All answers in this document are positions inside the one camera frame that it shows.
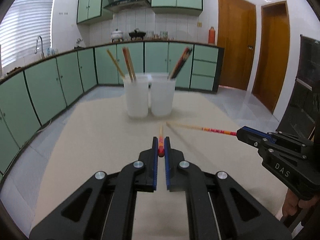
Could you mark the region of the person's right hand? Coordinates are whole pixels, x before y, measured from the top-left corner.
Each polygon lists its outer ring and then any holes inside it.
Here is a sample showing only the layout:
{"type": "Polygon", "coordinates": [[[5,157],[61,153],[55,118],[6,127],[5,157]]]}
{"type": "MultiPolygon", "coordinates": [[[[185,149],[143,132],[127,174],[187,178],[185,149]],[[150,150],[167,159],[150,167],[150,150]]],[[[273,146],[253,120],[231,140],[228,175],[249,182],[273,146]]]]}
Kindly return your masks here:
{"type": "Polygon", "coordinates": [[[282,206],[282,214],[286,218],[287,216],[293,216],[298,211],[298,208],[308,209],[313,206],[314,200],[301,200],[290,189],[287,189],[284,204],[282,206]]]}

